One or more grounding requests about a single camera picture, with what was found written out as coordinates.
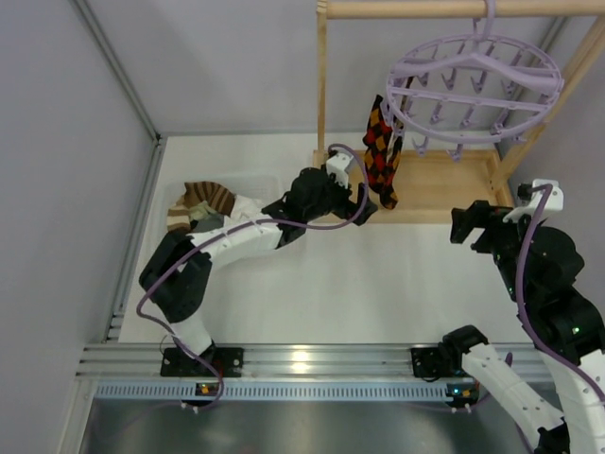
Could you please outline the grey sock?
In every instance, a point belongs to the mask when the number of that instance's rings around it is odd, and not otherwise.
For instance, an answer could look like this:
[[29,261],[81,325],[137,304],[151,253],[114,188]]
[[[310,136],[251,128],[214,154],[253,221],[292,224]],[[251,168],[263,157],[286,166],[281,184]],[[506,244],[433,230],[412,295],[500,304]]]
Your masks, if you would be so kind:
[[206,233],[224,226],[224,216],[221,214],[210,214],[205,218],[197,220],[192,227],[192,233]]

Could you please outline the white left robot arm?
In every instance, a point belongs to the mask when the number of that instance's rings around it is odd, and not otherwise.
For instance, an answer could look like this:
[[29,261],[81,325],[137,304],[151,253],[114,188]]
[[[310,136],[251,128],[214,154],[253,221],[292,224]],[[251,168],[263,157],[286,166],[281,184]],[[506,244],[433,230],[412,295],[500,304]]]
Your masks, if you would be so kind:
[[138,317],[158,324],[187,358],[213,376],[216,344],[201,317],[210,277],[232,263],[273,253],[318,229],[317,219],[339,218],[339,226],[364,224],[377,210],[370,199],[370,179],[362,178],[355,191],[341,183],[327,166],[307,167],[283,196],[260,214],[210,233],[204,239],[169,233],[139,277],[145,294],[137,304]]

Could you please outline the white plastic basket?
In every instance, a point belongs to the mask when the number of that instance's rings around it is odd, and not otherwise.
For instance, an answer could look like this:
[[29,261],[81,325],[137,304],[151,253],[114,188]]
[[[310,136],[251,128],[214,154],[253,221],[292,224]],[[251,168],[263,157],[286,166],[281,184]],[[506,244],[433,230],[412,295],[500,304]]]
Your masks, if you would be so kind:
[[283,194],[280,180],[271,175],[261,173],[232,173],[215,176],[186,177],[183,181],[164,183],[158,189],[152,204],[153,213],[149,219],[163,233],[166,231],[167,212],[178,198],[185,192],[184,183],[193,181],[210,181],[219,183],[237,195],[263,202],[270,202]]

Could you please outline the purple round clip hanger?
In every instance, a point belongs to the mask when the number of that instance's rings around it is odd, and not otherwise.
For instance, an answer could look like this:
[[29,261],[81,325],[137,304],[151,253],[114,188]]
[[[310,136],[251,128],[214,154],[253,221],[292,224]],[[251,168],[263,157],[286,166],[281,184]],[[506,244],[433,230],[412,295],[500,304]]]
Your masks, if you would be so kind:
[[558,64],[541,48],[493,33],[496,4],[470,34],[445,36],[408,51],[389,69],[381,114],[394,135],[449,144],[457,162],[477,144],[521,143],[553,110],[565,84]]

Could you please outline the pale yellow sock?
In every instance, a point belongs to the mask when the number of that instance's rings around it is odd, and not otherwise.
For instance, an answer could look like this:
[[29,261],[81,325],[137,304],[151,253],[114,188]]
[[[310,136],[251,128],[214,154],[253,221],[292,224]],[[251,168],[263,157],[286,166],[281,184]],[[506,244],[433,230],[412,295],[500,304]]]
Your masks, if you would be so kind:
[[208,201],[202,201],[189,208],[188,217],[189,221],[193,223],[208,218],[215,213],[216,210],[208,203]]

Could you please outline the argyle sock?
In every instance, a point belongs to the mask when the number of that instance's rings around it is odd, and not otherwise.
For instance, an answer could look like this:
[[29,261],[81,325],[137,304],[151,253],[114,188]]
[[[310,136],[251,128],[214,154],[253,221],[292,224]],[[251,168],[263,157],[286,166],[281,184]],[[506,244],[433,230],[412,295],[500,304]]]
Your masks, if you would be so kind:
[[399,201],[393,180],[401,160],[403,139],[397,137],[393,145],[390,144],[393,130],[383,116],[382,102],[383,98],[377,95],[372,104],[362,139],[366,147],[364,165],[370,189],[378,195],[384,208],[393,210]]

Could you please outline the brown striped sock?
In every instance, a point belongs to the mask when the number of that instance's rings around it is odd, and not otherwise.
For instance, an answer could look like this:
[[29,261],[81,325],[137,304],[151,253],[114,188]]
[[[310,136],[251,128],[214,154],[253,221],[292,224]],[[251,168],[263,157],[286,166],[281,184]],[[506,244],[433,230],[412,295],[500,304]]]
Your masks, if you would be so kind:
[[174,231],[191,231],[191,222],[189,218],[190,210],[182,203],[176,203],[167,210],[166,230]]
[[221,215],[229,216],[233,211],[236,195],[220,183],[209,181],[187,182],[184,184],[184,188],[182,201],[187,208],[206,201],[211,208]]

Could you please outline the aluminium mounting rail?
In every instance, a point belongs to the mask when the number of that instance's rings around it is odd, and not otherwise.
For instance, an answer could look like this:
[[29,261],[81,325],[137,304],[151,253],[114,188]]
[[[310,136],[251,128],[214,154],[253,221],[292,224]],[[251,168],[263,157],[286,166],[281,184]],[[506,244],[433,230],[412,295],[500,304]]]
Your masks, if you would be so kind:
[[168,349],[151,343],[90,344],[76,378],[98,398],[228,401],[450,402],[470,377],[416,377],[406,344],[246,344],[219,366],[221,379],[165,375]]

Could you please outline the white sock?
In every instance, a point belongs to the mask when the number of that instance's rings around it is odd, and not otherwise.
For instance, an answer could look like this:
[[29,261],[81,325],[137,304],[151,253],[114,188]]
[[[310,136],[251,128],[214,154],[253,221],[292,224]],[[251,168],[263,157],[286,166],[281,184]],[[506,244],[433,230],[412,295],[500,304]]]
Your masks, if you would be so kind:
[[261,200],[236,195],[230,219],[232,221],[240,221],[254,218],[262,212],[263,207],[264,203]]

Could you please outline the wooden hanger rack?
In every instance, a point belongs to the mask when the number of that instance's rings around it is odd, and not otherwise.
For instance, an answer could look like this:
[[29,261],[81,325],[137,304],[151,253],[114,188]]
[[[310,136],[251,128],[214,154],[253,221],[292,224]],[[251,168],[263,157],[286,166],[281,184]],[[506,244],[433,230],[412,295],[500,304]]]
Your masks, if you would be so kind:
[[[320,166],[326,157],[325,111],[327,24],[340,19],[458,19],[482,18],[488,13],[481,1],[356,1],[317,3],[318,60],[318,139],[313,163]],[[604,4],[601,1],[503,1],[498,17],[593,16],[595,21],[563,70],[567,80],[558,103],[558,112],[604,49]],[[513,197],[508,179],[521,164],[544,131],[539,126],[527,135],[527,142],[513,147],[505,157],[494,148],[471,149],[456,164],[442,148],[424,157],[406,150],[395,188],[400,202],[393,210],[380,210],[379,223],[444,223],[454,206],[482,199],[510,206]]]

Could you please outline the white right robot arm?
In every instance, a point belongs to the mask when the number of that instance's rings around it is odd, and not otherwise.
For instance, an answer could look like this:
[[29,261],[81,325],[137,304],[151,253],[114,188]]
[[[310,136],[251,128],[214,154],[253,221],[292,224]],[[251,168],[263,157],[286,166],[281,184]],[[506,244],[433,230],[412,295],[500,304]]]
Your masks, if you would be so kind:
[[475,201],[452,210],[451,242],[475,229],[472,250],[493,258],[518,318],[546,365],[561,403],[545,402],[475,326],[443,336],[446,368],[482,384],[513,419],[535,453],[604,450],[604,322],[574,287],[584,267],[572,238],[523,215],[507,221],[507,207]]

